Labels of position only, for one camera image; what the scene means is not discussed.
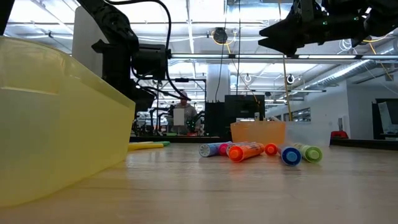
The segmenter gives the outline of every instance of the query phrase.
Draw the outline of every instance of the orange plastic bin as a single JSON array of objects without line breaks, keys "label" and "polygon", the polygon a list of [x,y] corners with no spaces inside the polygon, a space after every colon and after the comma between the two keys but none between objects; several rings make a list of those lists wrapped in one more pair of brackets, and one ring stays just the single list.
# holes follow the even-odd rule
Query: orange plastic bin
[{"label": "orange plastic bin", "polygon": [[258,142],[263,145],[285,142],[285,123],[281,121],[247,121],[231,124],[233,142]]}]

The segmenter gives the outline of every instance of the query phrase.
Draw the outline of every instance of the blue marker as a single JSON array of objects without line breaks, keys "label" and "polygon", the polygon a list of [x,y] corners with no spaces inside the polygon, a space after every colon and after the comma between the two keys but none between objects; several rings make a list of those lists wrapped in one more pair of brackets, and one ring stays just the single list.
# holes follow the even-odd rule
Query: blue marker
[{"label": "blue marker", "polygon": [[217,156],[217,155],[219,155],[218,148],[220,147],[221,144],[224,144],[224,143],[225,142],[203,144],[199,147],[199,154],[202,157]]},{"label": "blue marker", "polygon": [[294,147],[278,147],[278,152],[282,161],[288,166],[297,166],[301,162],[301,153]]}]

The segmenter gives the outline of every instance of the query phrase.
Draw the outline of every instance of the translucent plastic bin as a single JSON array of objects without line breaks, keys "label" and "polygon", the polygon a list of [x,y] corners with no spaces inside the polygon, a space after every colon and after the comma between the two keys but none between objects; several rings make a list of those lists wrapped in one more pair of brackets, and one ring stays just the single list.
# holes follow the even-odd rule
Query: translucent plastic bin
[{"label": "translucent plastic bin", "polygon": [[327,147],[330,132],[325,125],[313,122],[286,122],[286,144],[302,143],[310,146]]},{"label": "translucent plastic bin", "polygon": [[0,207],[122,161],[134,108],[69,55],[0,37]]},{"label": "translucent plastic bin", "polygon": [[282,144],[285,142],[285,123],[281,121],[246,121],[231,124],[233,142]]}]

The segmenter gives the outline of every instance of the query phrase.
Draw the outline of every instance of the workbench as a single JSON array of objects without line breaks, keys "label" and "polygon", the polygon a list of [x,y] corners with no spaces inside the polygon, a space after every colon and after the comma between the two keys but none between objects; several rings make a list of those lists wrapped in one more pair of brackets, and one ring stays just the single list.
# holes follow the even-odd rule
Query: workbench
[{"label": "workbench", "polygon": [[17,223],[395,223],[398,153],[323,149],[320,164],[202,158],[198,144],[130,152],[48,197],[0,208]]}]

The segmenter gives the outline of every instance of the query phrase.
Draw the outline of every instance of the green marker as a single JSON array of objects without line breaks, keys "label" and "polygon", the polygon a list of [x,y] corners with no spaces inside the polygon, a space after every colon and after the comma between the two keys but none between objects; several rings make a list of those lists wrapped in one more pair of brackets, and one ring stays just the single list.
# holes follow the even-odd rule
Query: green marker
[{"label": "green marker", "polygon": [[294,146],[301,152],[304,159],[309,162],[317,163],[322,160],[322,151],[320,148],[315,146],[306,146],[303,144],[296,143]]},{"label": "green marker", "polygon": [[154,142],[154,144],[163,144],[163,146],[168,146],[170,144],[169,141],[162,141],[162,142]]}]

